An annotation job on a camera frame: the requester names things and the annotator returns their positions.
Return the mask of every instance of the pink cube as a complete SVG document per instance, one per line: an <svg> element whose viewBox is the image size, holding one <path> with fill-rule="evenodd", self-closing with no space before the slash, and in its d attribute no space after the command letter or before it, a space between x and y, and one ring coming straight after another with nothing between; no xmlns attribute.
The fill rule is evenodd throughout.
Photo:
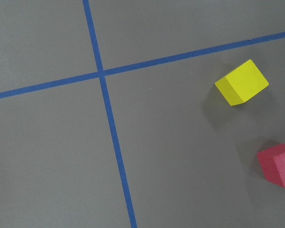
<svg viewBox="0 0 285 228"><path fill-rule="evenodd" d="M257 153L265 178L285 188L285 144Z"/></svg>

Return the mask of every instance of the gray surface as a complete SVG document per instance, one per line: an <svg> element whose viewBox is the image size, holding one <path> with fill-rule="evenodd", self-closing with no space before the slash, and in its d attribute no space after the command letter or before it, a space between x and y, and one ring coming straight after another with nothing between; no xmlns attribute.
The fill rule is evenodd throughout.
<svg viewBox="0 0 285 228"><path fill-rule="evenodd" d="M0 100L0 228L130 227L99 81Z"/></svg>
<svg viewBox="0 0 285 228"><path fill-rule="evenodd" d="M94 71L81 1L0 0L0 92Z"/></svg>
<svg viewBox="0 0 285 228"><path fill-rule="evenodd" d="M213 86L253 59L270 86L231 107ZM256 153L285 143L285 39L107 77L138 227L285 228Z"/></svg>
<svg viewBox="0 0 285 228"><path fill-rule="evenodd" d="M285 0L90 0L104 68L285 31Z"/></svg>

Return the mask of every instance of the blue tape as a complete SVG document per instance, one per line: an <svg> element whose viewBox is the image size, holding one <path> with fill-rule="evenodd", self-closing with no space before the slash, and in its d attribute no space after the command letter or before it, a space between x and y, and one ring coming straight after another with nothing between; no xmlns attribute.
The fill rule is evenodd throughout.
<svg viewBox="0 0 285 228"><path fill-rule="evenodd" d="M75 82L85 81L85 80L97 78L97 77L98 77L98 72L94 72L94 73L79 75L75 77L68 77L68 78L64 78L64 79L60 79L56 81L45 82L45 83L38 84L38 85L31 85L31 86L27 86L24 88L13 89L13 90L1 92L0 99L9 97L9 96L26 94L26 93L34 92L34 91L41 90L41 89L48 89L48 88L52 88L52 87L56 87L60 85L62 86L62 85L67 85L67 84L71 84Z"/></svg>
<svg viewBox="0 0 285 228"><path fill-rule="evenodd" d="M107 114L107 118L108 118L108 122L110 126L110 132L111 132L111 137L113 141L113 147L115 151L118 171L119 171L119 175L120 175L120 179L121 179L121 183L123 187L125 203L126 203L127 210L128 210L128 216L129 216L131 227L137 228L134 208L133 208L132 199L130 195L130 189L129 189L128 180L127 180L127 176L126 176L126 172L124 168L122 153L120 150L111 101L109 97L108 87L105 81L103 64L101 61L101 56L100 56L99 46L98 46L97 37L96 37L96 31L95 31L94 23L92 19L92 14L91 14L90 6L89 6L89 1L83 0L83 5L85 9L85 17L86 17L86 22L89 28L89 33L90 33L91 43L93 47L97 71L99 73L100 86L101 86L101 90L102 90L102 94L104 98L105 110L106 110L106 114Z"/></svg>
<svg viewBox="0 0 285 228"><path fill-rule="evenodd" d="M285 32L281 33L276 33L268 36L263 36L263 37L258 37L254 39L248 39L248 40L242 40L234 43L229 43L229 44L224 44L224 45L219 45L215 47L209 47L201 50L196 50L196 51L191 51L191 52L186 52L174 56L168 56L168 57L163 57L163 58L158 58L158 59L153 59L145 62L140 62L140 63L135 63L135 64L130 64L126 66L120 66L112 69L108 69L104 71L104 75L114 75L118 73L123 73L131 70L137 70L145 67L151 67L155 65L160 65L164 63L169 63L169 62L174 62L186 58L192 58L192 57L197 57L197 56L202 56L210 53L215 53L219 51L225 51L225 50L230 50L234 48L240 48L248 45L253 45L253 44L258 44L258 43L263 43L275 39L282 39L285 38Z"/></svg>

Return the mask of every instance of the toy block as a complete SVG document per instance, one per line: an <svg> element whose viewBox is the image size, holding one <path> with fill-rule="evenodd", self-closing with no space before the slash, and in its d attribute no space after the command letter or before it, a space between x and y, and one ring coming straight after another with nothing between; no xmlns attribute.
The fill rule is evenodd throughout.
<svg viewBox="0 0 285 228"><path fill-rule="evenodd" d="M265 178L285 188L285 144L257 153Z"/></svg>
<svg viewBox="0 0 285 228"><path fill-rule="evenodd" d="M234 106L248 101L269 86L269 83L250 59L222 77L215 86L227 102Z"/></svg>

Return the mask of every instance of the yellow block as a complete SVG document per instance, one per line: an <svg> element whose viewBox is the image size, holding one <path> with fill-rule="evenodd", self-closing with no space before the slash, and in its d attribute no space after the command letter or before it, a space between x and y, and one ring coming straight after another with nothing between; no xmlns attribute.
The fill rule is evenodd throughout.
<svg viewBox="0 0 285 228"><path fill-rule="evenodd" d="M269 86L269 83L250 59L221 78L215 85L233 106L248 101Z"/></svg>

